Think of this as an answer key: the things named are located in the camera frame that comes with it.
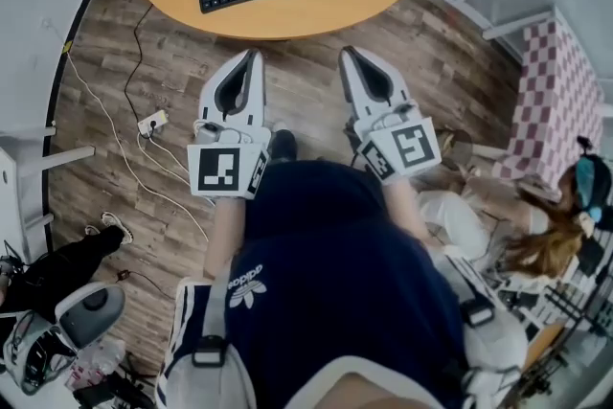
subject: long brown hair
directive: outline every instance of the long brown hair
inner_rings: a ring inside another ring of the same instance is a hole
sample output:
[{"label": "long brown hair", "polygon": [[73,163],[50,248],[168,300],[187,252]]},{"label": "long brown hair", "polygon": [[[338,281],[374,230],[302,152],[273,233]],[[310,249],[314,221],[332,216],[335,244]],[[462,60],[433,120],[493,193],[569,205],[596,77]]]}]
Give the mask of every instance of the long brown hair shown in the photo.
[{"label": "long brown hair", "polygon": [[524,201],[540,208],[549,217],[549,230],[543,234],[526,235],[513,240],[505,257],[505,269],[535,277],[561,276],[570,260],[581,248],[583,229],[576,222],[579,213],[575,167],[569,168],[560,178],[562,198],[552,204],[533,194],[521,192]]}]

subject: adidas logo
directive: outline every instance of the adidas logo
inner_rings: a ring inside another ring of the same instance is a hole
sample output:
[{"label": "adidas logo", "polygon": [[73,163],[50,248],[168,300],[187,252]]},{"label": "adidas logo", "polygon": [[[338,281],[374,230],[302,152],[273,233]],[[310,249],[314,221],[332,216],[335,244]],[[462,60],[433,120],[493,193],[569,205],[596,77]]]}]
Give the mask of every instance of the adidas logo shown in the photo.
[{"label": "adidas logo", "polygon": [[266,291],[266,286],[262,282],[254,280],[254,278],[261,272],[261,269],[262,266],[260,264],[255,269],[252,269],[248,273],[241,275],[228,283],[228,289],[238,286],[237,290],[230,298],[230,307],[238,307],[240,304],[242,304],[242,302],[244,302],[247,308],[251,308],[255,300],[255,294],[264,293]]}]

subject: black pants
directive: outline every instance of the black pants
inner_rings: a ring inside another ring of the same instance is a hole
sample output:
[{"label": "black pants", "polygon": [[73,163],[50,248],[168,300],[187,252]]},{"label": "black pants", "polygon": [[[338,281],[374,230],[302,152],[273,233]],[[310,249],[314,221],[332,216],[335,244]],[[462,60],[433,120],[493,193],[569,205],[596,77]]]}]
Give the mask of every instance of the black pants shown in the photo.
[{"label": "black pants", "polygon": [[122,230],[112,226],[41,257],[12,279],[0,312],[33,309],[55,323],[56,305],[89,283],[104,257],[117,251],[123,239]]}]

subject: electrical outlet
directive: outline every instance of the electrical outlet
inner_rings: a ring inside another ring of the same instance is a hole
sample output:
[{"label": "electrical outlet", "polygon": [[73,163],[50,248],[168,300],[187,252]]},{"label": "electrical outlet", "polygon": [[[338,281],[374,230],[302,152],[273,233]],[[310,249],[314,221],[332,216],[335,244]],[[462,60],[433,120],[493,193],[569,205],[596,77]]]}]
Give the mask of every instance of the electrical outlet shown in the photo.
[{"label": "electrical outlet", "polygon": [[160,126],[164,126],[169,122],[169,115],[164,109],[160,109],[157,113],[153,113],[148,118],[138,122],[138,129],[141,135],[148,137],[154,130]]}]

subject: navy shirt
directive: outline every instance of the navy shirt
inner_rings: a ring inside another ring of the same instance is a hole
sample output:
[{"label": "navy shirt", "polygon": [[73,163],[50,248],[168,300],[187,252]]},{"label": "navy shirt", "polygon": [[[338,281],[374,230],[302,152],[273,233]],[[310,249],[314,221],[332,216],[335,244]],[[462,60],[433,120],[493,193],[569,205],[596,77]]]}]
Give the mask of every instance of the navy shirt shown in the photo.
[{"label": "navy shirt", "polygon": [[[170,346],[166,373],[200,335],[208,293],[196,297],[196,320],[181,346]],[[466,367],[457,299],[419,242],[391,223],[363,172],[327,162],[270,166],[247,208],[227,302],[228,340],[260,408],[285,407],[344,355],[412,378],[444,407],[462,405],[460,383],[447,375]]]}]

